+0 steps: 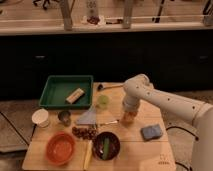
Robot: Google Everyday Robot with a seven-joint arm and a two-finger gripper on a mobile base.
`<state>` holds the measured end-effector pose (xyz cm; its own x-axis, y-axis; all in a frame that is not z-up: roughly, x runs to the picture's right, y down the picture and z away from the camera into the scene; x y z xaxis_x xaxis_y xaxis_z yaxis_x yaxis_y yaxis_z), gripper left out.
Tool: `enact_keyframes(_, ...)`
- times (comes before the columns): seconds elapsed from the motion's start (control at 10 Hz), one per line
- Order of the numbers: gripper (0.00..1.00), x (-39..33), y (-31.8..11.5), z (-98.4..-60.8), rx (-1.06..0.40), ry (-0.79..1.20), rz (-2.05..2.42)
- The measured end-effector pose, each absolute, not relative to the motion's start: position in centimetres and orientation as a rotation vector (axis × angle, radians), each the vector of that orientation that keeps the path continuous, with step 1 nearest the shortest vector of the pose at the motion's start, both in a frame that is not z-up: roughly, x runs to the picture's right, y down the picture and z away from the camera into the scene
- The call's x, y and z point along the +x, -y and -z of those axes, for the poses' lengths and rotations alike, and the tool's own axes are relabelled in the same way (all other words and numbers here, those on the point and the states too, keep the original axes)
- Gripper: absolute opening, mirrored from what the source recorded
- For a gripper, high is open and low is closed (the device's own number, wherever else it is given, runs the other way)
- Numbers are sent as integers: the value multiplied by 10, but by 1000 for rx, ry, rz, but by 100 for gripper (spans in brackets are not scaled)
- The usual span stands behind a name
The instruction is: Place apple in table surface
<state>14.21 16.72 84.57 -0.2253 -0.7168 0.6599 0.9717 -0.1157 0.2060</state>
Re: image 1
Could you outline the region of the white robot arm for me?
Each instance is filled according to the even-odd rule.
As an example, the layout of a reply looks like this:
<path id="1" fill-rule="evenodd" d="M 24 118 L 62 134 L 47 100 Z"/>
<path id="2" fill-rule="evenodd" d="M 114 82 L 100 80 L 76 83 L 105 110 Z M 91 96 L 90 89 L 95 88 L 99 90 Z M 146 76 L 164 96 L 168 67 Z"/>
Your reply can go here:
<path id="1" fill-rule="evenodd" d="M 123 89 L 124 118 L 137 115 L 141 100 L 179 116 L 197 129 L 192 171 L 213 171 L 213 104 L 154 89 L 145 74 L 127 79 Z"/>

